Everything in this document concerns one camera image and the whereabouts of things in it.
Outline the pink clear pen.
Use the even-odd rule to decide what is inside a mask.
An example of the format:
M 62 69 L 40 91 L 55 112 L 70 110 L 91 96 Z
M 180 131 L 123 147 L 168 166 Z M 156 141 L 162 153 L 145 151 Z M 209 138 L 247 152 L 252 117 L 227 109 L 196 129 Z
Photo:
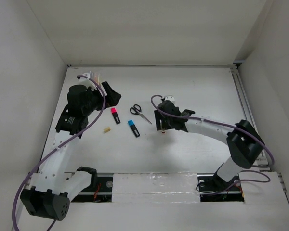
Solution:
M 94 73 L 94 78 L 93 80 L 97 83 L 99 83 L 99 78 L 100 78 L 100 74 L 99 73 Z

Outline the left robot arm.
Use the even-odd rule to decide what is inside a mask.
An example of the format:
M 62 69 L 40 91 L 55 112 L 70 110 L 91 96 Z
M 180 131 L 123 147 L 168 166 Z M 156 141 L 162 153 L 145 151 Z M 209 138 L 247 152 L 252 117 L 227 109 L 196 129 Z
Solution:
M 70 202 L 81 191 L 92 191 L 98 186 L 96 169 L 79 167 L 70 178 L 65 175 L 65 169 L 75 145 L 92 126 L 88 122 L 89 115 L 116 106 L 120 99 L 121 94 L 106 81 L 95 85 L 86 79 L 69 88 L 67 105 L 55 127 L 52 154 L 45 160 L 30 189 L 23 189 L 20 194 L 30 215 L 61 221 L 66 217 Z

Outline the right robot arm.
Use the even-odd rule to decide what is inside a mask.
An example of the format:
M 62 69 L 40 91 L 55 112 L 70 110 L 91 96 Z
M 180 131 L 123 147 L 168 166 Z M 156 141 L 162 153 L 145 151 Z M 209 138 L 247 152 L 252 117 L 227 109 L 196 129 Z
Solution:
M 232 126 L 205 117 L 195 117 L 195 111 L 180 111 L 179 107 L 166 99 L 156 106 L 154 114 L 157 130 L 175 129 L 200 134 L 228 147 L 230 157 L 219 166 L 209 181 L 204 182 L 216 191 L 229 187 L 241 171 L 252 168 L 264 149 L 262 139 L 247 120 Z

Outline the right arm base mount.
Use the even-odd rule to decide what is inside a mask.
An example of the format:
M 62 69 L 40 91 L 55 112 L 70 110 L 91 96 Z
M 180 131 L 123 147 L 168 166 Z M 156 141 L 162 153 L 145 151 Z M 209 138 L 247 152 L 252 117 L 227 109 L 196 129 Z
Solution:
M 197 175 L 196 191 L 201 202 L 244 202 L 239 176 L 224 182 L 213 174 Z

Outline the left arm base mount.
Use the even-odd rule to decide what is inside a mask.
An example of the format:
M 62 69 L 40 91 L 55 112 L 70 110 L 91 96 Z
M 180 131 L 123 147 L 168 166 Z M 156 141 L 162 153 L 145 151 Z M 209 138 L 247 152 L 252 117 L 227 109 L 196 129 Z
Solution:
M 91 184 L 84 188 L 71 202 L 74 203 L 110 203 L 112 202 L 113 174 L 97 173 L 89 167 L 79 167 L 77 171 L 90 173 Z

